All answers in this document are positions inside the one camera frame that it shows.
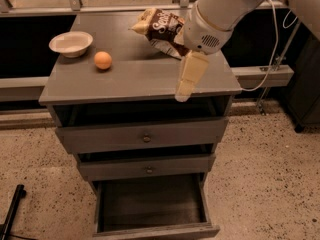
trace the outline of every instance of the gray tabletop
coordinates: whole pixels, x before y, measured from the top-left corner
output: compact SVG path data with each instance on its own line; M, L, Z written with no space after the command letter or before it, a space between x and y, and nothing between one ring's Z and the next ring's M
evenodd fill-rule
M185 16L186 10L172 11ZM39 102L43 105L174 98L180 60L152 48L147 39L129 30L141 12L79 14L74 31L90 33L94 41L75 59L59 56ZM107 51L112 67L100 71L94 55ZM223 54L210 55L210 67L193 96L234 95L239 83Z

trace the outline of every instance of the bottom drawer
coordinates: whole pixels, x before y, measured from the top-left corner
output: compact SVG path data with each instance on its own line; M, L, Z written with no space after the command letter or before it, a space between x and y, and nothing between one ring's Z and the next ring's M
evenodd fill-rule
M214 237L199 174L95 182L96 239Z
M213 144L137 149L78 155L78 170L86 181L209 172Z

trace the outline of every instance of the drawer knob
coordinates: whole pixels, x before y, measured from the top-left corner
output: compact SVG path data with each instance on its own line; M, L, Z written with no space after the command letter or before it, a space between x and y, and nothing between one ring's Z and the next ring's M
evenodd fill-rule
M147 167L146 168L146 173L147 174L152 174L153 173L153 168L152 167Z
M149 135L144 135L144 136L143 136L143 142L144 142L144 143L149 143L150 141L151 141L151 138L150 138Z

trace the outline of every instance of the brown snack bag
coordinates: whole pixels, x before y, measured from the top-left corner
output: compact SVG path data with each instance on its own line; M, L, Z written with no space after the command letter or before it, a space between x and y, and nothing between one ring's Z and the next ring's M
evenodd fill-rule
M131 29L145 35L150 44L172 57L181 59L190 50L175 42L184 25L184 19L161 9L146 9L138 16L138 23Z

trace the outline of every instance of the speckled floor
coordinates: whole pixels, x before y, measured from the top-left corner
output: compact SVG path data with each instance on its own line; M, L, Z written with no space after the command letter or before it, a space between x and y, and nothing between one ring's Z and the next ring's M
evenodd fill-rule
M261 116L235 103L205 193L216 240L316 240L320 235L320 129L297 134L275 101ZM12 233L90 239L96 198L46 112L0 115L0 223L24 184Z

